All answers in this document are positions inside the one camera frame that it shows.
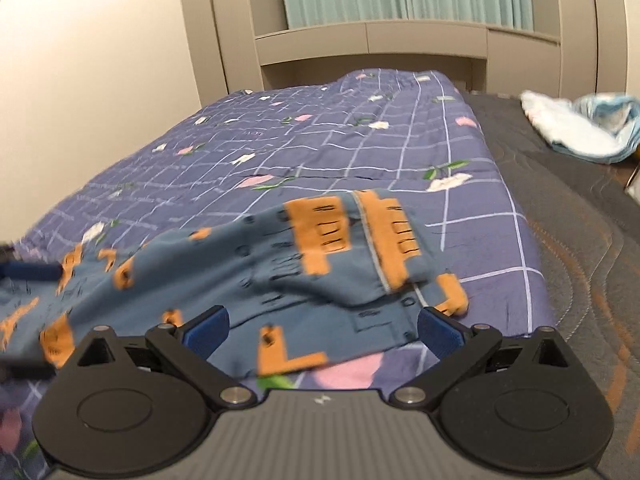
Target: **grid pattern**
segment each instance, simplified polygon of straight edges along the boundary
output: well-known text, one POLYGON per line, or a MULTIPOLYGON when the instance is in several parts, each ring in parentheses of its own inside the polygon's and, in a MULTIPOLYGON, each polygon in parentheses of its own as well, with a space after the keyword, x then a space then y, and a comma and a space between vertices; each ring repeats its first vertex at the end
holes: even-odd
MULTIPOLYGON (((470 298, 465 324, 488 322, 517 335, 550 323, 526 220, 473 112, 437 72, 365 70, 325 87, 236 92, 96 176, 18 248, 61 258, 96 222, 107 225, 98 247, 136 246, 170 228, 215 226, 287 200, 373 188, 396 192, 440 237, 470 298), (424 177, 432 168, 439 180, 470 178, 430 192, 434 184, 424 177), (274 187, 242 185, 267 175, 274 187)), ((389 351, 372 387, 389 393, 434 359, 422 344, 389 351)), ((312 373, 294 380, 319 387, 312 373)))

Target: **bed frame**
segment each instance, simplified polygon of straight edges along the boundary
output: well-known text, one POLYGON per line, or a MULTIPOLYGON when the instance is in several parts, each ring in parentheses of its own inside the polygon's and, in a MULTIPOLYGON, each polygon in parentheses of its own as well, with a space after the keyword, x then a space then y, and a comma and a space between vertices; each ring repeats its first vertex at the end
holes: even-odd
POLYGON ((624 0, 533 0, 534 31, 444 20, 289 29, 283 0, 182 0, 202 105, 351 70, 440 70, 460 89, 574 99, 625 91, 624 0))

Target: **gray gripper base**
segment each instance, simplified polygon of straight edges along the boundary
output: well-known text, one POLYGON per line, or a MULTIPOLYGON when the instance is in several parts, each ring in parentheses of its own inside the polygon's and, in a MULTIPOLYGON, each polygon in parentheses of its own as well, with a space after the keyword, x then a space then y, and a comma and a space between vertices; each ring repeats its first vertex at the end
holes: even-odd
MULTIPOLYGON (((226 412, 191 455, 137 480, 506 480, 452 450, 429 417, 377 391, 274 390, 226 412)), ((563 480, 597 480, 593 471, 563 480)), ((47 480, 86 480, 52 471, 47 480)))

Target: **white wall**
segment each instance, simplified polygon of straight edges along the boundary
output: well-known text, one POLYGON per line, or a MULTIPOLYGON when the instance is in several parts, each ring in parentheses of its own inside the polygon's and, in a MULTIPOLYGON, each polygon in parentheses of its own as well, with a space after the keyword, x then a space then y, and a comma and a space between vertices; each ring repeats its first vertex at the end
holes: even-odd
POLYGON ((200 108, 180 0, 0 0, 0 240, 200 108))
POLYGON ((640 97, 640 0, 625 0, 628 64, 626 92, 640 97))

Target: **metal screw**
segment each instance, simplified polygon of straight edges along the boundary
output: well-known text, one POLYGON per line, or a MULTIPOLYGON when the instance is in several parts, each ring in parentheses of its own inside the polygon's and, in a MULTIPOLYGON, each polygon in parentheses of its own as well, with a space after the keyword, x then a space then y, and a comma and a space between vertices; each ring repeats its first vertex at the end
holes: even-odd
POLYGON ((220 392, 220 399, 228 404, 244 404, 251 400, 251 390, 242 386, 232 386, 220 392))
POLYGON ((398 402, 402 402, 403 404, 416 404, 417 402, 422 402, 426 399, 427 395, 420 388, 406 386, 396 390, 394 397, 398 402))

